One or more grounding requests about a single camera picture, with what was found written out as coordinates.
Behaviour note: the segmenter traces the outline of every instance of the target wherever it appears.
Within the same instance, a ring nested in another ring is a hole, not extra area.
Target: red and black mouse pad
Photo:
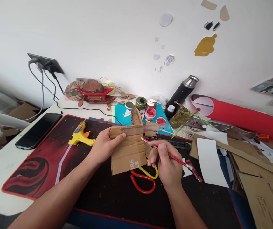
[[[58,123],[41,144],[28,156],[15,173],[6,181],[2,191],[30,199],[38,199],[47,190],[61,181],[88,155],[91,146],[83,143],[69,146],[68,142],[82,118],[67,115]],[[85,132],[89,138],[113,124],[86,120]],[[170,136],[159,135],[170,139]],[[186,160],[190,159],[198,174],[202,176],[199,161],[190,157],[188,150],[178,149]],[[143,166],[150,174],[155,169]],[[131,172],[111,175],[110,158],[95,172],[81,193],[75,208],[78,210],[146,225],[150,227],[175,228],[168,196],[159,178],[156,189],[144,195],[133,185]],[[149,190],[152,182],[135,178],[141,189]],[[195,209],[209,228],[241,228],[227,188],[198,182],[193,175],[182,178],[182,186]]]

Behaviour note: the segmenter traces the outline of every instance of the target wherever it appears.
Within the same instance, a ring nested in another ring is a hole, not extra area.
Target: black phone
[[[61,114],[46,113],[23,137],[15,144],[19,149],[34,149],[44,139],[44,137],[56,125]]]

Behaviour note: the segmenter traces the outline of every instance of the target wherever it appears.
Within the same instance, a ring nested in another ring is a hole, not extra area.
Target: desk
[[[76,108],[77,103],[75,101],[68,101],[63,96],[59,100],[60,107]],[[105,114],[111,114],[106,110],[105,104],[88,104],[84,103],[84,108],[87,109],[101,109]],[[103,115],[100,111],[87,111],[84,109],[60,109],[56,104],[48,108],[39,118],[37,118],[32,124],[24,129],[18,136],[11,140],[3,149],[0,150],[0,214],[9,216],[20,213],[28,208],[33,200],[3,193],[1,188],[6,180],[16,171],[20,164],[32,153],[32,150],[21,150],[15,146],[15,143],[36,123],[40,118],[48,112],[60,113],[65,115],[73,115],[82,118],[104,118],[105,120],[111,119],[110,116]]]

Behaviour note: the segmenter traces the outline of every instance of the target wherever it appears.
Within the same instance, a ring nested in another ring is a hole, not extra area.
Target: red pencil
[[[149,141],[146,140],[145,138],[141,138],[141,139],[142,139],[144,142],[149,143]],[[180,160],[179,158],[175,157],[175,156],[172,155],[171,153],[168,153],[168,155],[169,155],[170,158],[172,158],[172,159],[174,159],[175,161],[179,162],[181,165],[187,167],[187,168],[190,169],[190,170],[193,170],[193,167],[192,167],[192,166],[190,166],[190,165],[184,163],[182,160]]]

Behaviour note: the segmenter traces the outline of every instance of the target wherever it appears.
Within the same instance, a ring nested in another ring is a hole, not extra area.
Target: black thermos
[[[175,106],[175,110],[174,110],[172,116],[180,108],[180,106],[178,104],[174,103],[174,101],[177,101],[178,103],[182,103],[188,97],[188,95],[194,90],[198,81],[199,81],[199,79],[197,77],[189,76],[180,84],[180,86],[178,87],[176,92],[173,94],[171,99],[166,104],[166,107],[168,107],[169,105]]]

